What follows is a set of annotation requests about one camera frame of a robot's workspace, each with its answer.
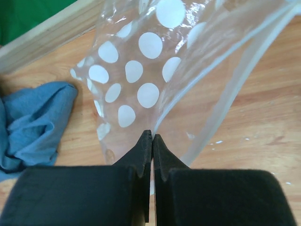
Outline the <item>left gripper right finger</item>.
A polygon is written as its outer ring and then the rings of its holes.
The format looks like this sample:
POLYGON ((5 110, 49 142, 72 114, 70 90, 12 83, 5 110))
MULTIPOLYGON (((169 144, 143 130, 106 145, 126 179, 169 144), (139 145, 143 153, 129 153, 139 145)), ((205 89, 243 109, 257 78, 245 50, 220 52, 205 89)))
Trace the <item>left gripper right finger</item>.
POLYGON ((281 185, 257 169, 191 169, 152 143, 158 226, 294 226, 281 185))

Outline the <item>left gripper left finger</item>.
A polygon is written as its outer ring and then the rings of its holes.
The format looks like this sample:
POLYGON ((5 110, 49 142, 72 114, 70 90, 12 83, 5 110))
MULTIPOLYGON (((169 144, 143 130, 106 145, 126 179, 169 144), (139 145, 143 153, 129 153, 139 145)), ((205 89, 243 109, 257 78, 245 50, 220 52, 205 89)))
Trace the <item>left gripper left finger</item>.
POLYGON ((26 169, 0 216, 3 226, 143 226, 149 222, 152 135, 113 165, 26 169))

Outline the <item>clear polka dot zip bag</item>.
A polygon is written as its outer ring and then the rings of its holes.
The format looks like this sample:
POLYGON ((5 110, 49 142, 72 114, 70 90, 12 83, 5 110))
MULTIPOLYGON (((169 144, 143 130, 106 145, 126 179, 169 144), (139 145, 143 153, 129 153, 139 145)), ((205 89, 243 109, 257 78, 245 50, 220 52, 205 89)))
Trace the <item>clear polka dot zip bag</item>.
POLYGON ((93 95, 107 164, 144 130, 190 165, 298 0, 108 0, 71 70, 93 95))

